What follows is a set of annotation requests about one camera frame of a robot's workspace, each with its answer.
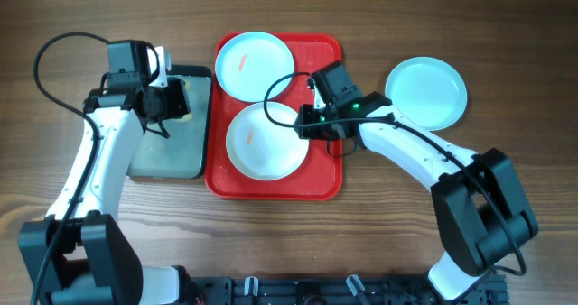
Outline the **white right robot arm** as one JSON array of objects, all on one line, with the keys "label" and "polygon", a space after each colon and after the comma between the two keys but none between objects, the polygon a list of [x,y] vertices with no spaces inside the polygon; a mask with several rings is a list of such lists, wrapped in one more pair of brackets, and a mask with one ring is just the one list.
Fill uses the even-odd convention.
[{"label": "white right robot arm", "polygon": [[448,143],[410,121],[377,92],[341,105],[329,102],[322,109],[303,105],[294,123],[305,139],[354,139],[431,193],[444,253],[427,279],[441,301],[461,300],[538,232],[505,153],[477,153]]}]

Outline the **white plate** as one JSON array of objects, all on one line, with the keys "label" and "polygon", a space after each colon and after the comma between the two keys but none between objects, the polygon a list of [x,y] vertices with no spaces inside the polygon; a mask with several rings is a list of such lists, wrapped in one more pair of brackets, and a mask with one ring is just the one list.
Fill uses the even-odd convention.
[{"label": "white plate", "polygon": [[255,103],[241,110],[230,123],[226,151],[233,166],[254,180],[280,180],[296,171],[309,151],[309,142],[292,128],[276,125],[269,118],[291,123],[297,112],[287,105]]}]

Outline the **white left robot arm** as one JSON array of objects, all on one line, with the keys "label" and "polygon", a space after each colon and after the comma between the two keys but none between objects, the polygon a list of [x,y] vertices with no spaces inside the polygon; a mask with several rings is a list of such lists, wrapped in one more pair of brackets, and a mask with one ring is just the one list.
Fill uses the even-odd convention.
[{"label": "white left robot arm", "polygon": [[61,194],[44,220],[23,224],[19,248],[33,304],[192,304],[198,290],[181,266],[143,266],[117,224],[129,163],[147,124],[188,111],[185,84],[94,89],[85,134]]}]

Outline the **yellow green sponge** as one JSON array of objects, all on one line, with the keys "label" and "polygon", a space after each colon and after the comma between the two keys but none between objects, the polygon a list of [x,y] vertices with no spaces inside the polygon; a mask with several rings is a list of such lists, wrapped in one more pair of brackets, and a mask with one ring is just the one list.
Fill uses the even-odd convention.
[{"label": "yellow green sponge", "polygon": [[178,122],[188,122],[192,119],[191,114],[187,114],[178,119]]}]

